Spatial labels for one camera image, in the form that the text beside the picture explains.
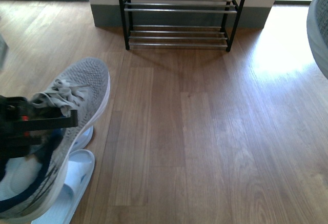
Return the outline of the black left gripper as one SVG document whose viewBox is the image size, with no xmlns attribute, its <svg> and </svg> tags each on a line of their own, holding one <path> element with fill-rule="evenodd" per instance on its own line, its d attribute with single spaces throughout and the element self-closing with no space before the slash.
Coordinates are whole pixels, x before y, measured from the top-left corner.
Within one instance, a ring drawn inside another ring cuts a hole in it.
<svg viewBox="0 0 328 224">
<path fill-rule="evenodd" d="M 30 120 L 31 111 L 26 98 L 1 96 L 1 160 L 26 156 L 33 146 L 39 146 L 41 138 L 31 131 L 78 126 L 77 110 L 67 117 L 36 120 Z"/>
</svg>

